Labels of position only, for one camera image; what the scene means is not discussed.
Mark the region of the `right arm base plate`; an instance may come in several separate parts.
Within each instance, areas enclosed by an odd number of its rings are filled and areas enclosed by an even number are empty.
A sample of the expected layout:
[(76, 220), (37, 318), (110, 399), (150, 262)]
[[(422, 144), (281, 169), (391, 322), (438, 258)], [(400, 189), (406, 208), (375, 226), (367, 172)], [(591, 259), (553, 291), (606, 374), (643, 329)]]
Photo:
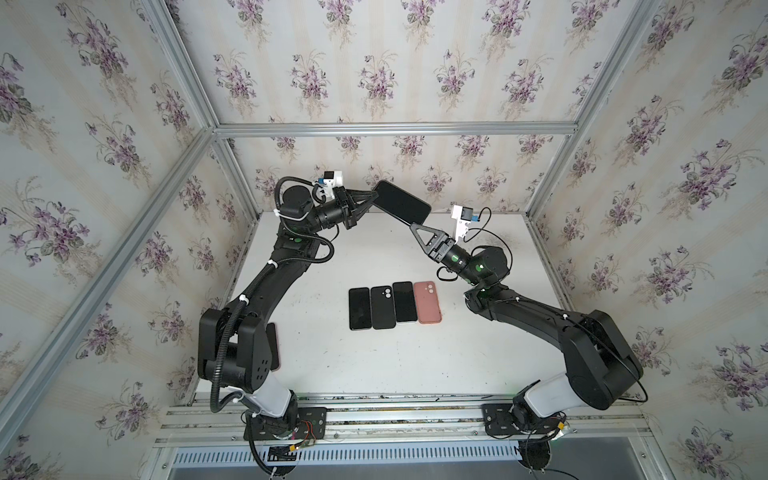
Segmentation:
[(525, 403), (486, 403), (481, 411), (485, 432), (492, 437), (547, 436), (557, 433), (566, 419), (562, 412), (541, 417)]

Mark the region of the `black phone case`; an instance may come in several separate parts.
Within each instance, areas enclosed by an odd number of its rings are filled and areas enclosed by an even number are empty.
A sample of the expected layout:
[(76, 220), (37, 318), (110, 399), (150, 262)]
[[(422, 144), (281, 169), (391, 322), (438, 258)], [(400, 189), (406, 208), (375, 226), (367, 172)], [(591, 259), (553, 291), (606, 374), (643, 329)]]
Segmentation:
[(397, 320), (391, 287), (372, 287), (370, 302), (372, 328), (375, 330), (393, 329), (396, 326)]

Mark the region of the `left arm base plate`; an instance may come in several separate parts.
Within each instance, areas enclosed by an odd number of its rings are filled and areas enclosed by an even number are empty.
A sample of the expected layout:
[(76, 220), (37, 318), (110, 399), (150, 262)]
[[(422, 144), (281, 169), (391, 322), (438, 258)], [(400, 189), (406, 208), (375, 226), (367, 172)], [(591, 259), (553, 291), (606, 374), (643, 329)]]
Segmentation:
[(244, 412), (244, 439), (254, 441), (321, 440), (325, 437), (328, 410), (324, 407), (300, 407), (283, 418)]

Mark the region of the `black phone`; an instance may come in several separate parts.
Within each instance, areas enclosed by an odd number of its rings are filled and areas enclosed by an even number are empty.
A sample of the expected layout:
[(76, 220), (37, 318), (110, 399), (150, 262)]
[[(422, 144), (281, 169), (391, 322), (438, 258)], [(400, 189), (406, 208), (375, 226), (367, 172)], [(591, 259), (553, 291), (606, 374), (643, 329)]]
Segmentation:
[(379, 181), (373, 191), (374, 205), (406, 225), (423, 224), (431, 213), (430, 204), (389, 181)]

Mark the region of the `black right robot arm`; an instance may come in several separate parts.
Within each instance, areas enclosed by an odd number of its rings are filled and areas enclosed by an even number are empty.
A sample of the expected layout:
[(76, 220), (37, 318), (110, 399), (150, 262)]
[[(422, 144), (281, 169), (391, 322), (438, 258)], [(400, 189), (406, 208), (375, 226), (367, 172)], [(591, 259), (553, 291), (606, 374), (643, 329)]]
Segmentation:
[(469, 311), (519, 328), (557, 348), (565, 370), (525, 387), (510, 414), (517, 427), (532, 431), (571, 408), (605, 411), (641, 385), (643, 367), (611, 316), (563, 310), (526, 297), (503, 284), (512, 256), (505, 247), (482, 246), (469, 253), (448, 233), (418, 223), (409, 226), (423, 252), (470, 285)]

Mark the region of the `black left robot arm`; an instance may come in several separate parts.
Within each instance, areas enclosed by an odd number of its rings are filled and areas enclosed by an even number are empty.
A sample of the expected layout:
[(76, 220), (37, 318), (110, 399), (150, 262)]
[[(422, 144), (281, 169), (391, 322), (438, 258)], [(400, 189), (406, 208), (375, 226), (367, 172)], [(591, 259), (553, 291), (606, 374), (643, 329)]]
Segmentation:
[(197, 373), (211, 384), (212, 412), (237, 403), (271, 435), (285, 438), (298, 427), (298, 400), (271, 372), (269, 319), (310, 266), (333, 258), (335, 247), (321, 231), (353, 228), (378, 195), (286, 176), (273, 196), (279, 225), (272, 253), (236, 298), (202, 314)]

